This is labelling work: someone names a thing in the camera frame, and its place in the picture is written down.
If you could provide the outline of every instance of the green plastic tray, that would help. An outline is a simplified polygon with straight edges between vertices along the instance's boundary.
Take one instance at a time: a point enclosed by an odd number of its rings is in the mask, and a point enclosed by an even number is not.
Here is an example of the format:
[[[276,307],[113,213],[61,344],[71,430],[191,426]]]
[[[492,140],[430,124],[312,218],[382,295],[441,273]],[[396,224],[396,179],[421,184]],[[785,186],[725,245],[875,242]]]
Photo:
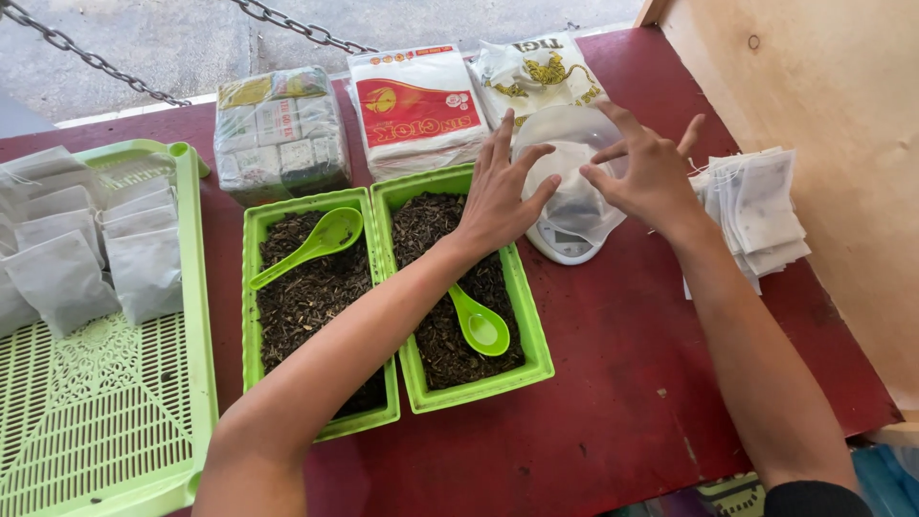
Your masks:
[[[370,210],[370,197],[367,189],[339,190],[325,194],[316,194],[296,200],[280,201],[245,211],[243,223],[243,390],[262,380],[265,376],[265,365],[262,364],[262,324],[259,323],[258,304],[255,303],[255,291],[249,289],[251,280],[262,268],[262,254],[258,245],[267,238],[269,225],[284,218],[285,213],[304,213],[309,211],[327,212],[334,208],[349,207],[360,210],[364,216],[364,238],[367,239],[367,252],[370,264],[370,278],[376,285],[383,281],[380,271],[380,245]],[[377,408],[348,415],[330,421],[316,438],[317,442],[331,440],[339,436],[366,431],[388,424],[399,419],[399,391],[396,385],[395,359],[390,357],[383,365],[386,377],[386,408]]]
[[[379,232],[378,239],[382,246],[384,278],[391,277],[398,270],[392,253],[391,212],[402,208],[406,201],[424,192],[466,194],[469,192],[471,181],[472,165],[461,165],[389,179],[370,186],[370,198],[373,201],[373,212]],[[450,408],[544,381],[555,375],[549,345],[546,343],[546,335],[542,333],[536,303],[533,301],[533,293],[529,290],[527,275],[523,271],[516,245],[511,243],[510,246],[503,247],[500,253],[507,293],[510,295],[516,322],[520,327],[520,344],[523,346],[527,362],[510,372],[481,381],[429,391],[413,334],[399,349],[399,361],[402,363],[405,387],[408,389],[413,413]]]
[[[152,153],[176,163],[107,173]],[[59,340],[39,322],[0,338],[0,515],[163,515],[194,501],[217,423],[199,199],[209,170],[183,143],[76,157],[113,189],[175,169],[185,313],[140,327],[116,313]]]

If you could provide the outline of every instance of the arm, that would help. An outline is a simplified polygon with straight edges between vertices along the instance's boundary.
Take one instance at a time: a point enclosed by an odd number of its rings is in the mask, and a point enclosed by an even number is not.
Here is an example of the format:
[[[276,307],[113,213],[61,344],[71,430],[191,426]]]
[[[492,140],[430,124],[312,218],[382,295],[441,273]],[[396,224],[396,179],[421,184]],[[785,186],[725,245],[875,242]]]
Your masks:
[[[600,108],[626,140],[595,156],[630,156],[624,179],[582,174],[606,200],[661,233],[676,253],[705,331],[725,406],[766,489],[820,480],[857,490],[839,422],[807,365],[737,269],[721,229],[686,179],[685,156],[702,119],[674,145],[611,103]]]
[[[301,464],[323,426],[392,356],[447,289],[492,251],[523,235],[561,179],[525,202],[527,172],[551,145],[508,163],[513,112],[476,160],[459,228],[361,296],[236,401],[208,449],[194,514],[306,512]]]

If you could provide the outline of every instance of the paved ground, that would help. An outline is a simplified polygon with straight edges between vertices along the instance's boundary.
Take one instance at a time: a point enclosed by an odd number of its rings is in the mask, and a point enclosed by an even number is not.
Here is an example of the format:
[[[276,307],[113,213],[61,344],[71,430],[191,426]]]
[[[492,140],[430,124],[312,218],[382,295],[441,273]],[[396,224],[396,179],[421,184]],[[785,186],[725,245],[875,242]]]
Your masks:
[[[16,0],[84,50],[176,97],[212,93],[239,77],[318,63],[346,69],[347,54],[244,14],[228,0]],[[478,40],[504,42],[563,29],[631,22],[641,0],[264,0],[337,37],[381,50]],[[155,101],[90,68],[35,30],[0,19],[0,84],[50,121]]]

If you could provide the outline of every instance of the red wooden table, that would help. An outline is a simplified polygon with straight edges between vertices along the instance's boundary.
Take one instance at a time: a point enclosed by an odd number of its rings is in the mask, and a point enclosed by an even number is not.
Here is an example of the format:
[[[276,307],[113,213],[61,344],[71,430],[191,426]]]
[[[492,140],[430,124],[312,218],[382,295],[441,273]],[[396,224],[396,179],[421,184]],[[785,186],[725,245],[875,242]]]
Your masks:
[[[659,30],[579,43],[610,97],[664,137],[678,139],[693,115],[709,115],[697,165],[738,151]],[[354,183],[366,186],[356,114],[342,91],[339,100]],[[212,104],[171,109],[2,140],[0,161],[58,144],[77,152],[151,138],[188,142],[213,167],[213,131]],[[201,182],[201,207],[222,413],[243,385],[243,209],[215,175]],[[555,377],[424,415],[411,413],[401,385],[398,422],[313,447],[304,463],[311,515],[592,515],[750,468],[661,237],[627,220],[575,267],[548,261],[525,238],[517,246]],[[806,261],[764,278],[762,288],[846,434],[901,420]]]

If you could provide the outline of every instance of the black sleeve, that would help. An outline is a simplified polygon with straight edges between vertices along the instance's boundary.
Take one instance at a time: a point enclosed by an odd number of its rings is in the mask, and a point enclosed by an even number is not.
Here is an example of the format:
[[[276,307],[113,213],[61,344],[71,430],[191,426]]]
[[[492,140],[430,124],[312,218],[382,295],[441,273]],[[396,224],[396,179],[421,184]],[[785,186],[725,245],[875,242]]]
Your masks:
[[[766,493],[764,517],[871,517],[852,490],[824,481],[792,481]]]

